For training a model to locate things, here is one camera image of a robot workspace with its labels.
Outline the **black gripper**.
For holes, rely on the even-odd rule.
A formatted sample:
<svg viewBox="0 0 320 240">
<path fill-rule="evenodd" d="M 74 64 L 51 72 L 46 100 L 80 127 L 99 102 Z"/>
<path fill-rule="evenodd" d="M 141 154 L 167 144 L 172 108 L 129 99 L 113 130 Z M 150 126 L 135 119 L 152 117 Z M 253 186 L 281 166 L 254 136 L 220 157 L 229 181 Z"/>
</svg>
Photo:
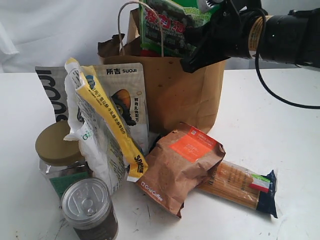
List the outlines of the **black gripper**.
<svg viewBox="0 0 320 240">
<path fill-rule="evenodd" d="M 230 53 L 245 34 L 250 0 L 224 0 L 203 26 L 187 28 L 183 33 L 195 50 L 180 60 L 184 72 L 194 73 L 230 58 Z"/>
</svg>

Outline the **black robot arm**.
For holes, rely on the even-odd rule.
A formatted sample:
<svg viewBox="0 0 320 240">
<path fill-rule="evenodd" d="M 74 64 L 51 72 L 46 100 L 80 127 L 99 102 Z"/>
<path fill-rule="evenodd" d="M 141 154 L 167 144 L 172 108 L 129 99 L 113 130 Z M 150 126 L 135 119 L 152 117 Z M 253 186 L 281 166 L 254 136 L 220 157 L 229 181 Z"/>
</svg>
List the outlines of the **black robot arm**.
<svg viewBox="0 0 320 240">
<path fill-rule="evenodd" d="M 268 15 L 259 0 L 199 0 L 207 23 L 187 27 L 184 37 L 195 46 L 180 64 L 187 73 L 229 58 L 320 68 L 320 10 L 290 10 Z"/>
</svg>

